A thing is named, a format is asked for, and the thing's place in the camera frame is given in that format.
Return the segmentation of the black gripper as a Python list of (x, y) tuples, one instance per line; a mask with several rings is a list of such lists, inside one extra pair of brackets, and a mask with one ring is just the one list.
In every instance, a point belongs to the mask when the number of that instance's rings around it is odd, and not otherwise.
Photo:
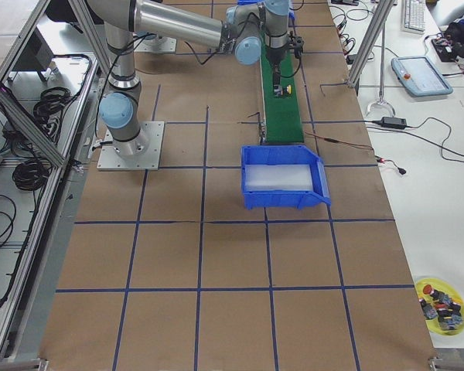
[(304, 46), (304, 39), (301, 36), (296, 36), (293, 33), (284, 33), (280, 36), (272, 36), (265, 33), (264, 45), (266, 58), (273, 73), (281, 72), (281, 62), (285, 59), (289, 50), (294, 52), (295, 58), (299, 61), (299, 65), (295, 71), (295, 73), (297, 73), (302, 64)]

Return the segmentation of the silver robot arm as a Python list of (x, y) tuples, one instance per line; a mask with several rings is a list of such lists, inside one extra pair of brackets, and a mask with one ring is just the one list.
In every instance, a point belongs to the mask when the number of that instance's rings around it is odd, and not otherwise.
[(109, 74), (102, 153), (135, 160), (160, 143), (161, 169), (234, 168), (244, 145), (305, 141), (294, 86), (301, 42), (287, 1), (225, 9), (157, 1), (91, 1), (104, 22)]

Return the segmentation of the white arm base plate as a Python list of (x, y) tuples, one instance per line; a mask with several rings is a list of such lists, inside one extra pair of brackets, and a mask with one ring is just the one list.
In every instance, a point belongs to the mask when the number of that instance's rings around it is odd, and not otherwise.
[(172, 54), (176, 52), (177, 40), (159, 34), (146, 36), (135, 48), (139, 53)]
[(116, 141), (111, 132), (105, 134), (105, 141), (97, 162), (100, 171), (137, 171), (159, 169), (164, 121), (142, 121), (138, 137), (128, 142)]

